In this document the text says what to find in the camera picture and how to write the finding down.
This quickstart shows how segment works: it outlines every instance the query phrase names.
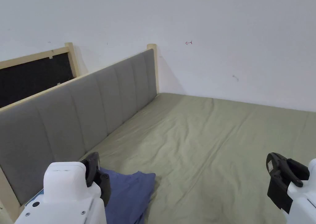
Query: white wall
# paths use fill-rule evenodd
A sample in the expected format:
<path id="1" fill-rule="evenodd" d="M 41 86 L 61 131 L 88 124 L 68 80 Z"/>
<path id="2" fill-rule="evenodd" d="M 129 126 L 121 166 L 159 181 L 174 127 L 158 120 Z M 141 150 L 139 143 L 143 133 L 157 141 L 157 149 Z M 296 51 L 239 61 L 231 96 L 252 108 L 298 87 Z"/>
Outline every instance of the white wall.
<path id="1" fill-rule="evenodd" d="M 87 73 L 156 43 L 162 92 L 316 111 L 315 0 L 0 0 L 0 16 L 0 61 L 70 41 Z"/>

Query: gray upholstered headboard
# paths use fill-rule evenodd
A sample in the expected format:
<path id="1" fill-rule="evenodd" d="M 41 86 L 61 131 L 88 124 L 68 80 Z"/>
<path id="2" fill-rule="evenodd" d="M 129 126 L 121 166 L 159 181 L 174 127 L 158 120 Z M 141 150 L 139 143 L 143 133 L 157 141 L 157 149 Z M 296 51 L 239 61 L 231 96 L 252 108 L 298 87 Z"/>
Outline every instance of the gray upholstered headboard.
<path id="1" fill-rule="evenodd" d="M 77 161 L 154 99 L 154 49 L 0 110 L 0 167 L 20 205 L 51 162 Z"/>

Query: wall mark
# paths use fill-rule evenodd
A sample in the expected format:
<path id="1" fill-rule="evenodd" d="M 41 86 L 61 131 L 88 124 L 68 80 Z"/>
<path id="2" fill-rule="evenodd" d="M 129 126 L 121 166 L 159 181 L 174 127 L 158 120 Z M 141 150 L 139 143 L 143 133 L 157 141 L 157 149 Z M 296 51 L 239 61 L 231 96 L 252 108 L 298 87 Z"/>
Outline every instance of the wall mark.
<path id="1" fill-rule="evenodd" d="M 238 77 L 236 77 L 235 75 L 233 75 L 234 78 L 236 78 L 237 82 L 239 81 Z"/>

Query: green bedsheet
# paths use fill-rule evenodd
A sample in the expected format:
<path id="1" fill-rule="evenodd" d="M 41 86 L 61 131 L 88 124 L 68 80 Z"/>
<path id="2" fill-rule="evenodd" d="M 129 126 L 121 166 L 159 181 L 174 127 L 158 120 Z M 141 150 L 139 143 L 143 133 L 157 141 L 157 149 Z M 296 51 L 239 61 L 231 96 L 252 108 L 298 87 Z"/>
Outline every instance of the green bedsheet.
<path id="1" fill-rule="evenodd" d="M 316 158 L 316 113 L 176 94 L 92 151 L 120 173 L 156 173 L 148 223 L 285 223 L 267 197 L 266 156 Z"/>

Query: blue cloth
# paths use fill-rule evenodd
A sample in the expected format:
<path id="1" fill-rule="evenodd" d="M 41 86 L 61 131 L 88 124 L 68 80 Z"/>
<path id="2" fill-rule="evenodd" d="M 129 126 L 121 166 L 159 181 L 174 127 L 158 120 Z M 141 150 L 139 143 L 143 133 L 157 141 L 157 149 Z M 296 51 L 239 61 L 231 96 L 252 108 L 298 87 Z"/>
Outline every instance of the blue cloth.
<path id="1" fill-rule="evenodd" d="M 110 177 L 111 196 L 105 208 L 108 224 L 143 224 L 155 186 L 155 173 L 123 175 L 101 168 Z"/>

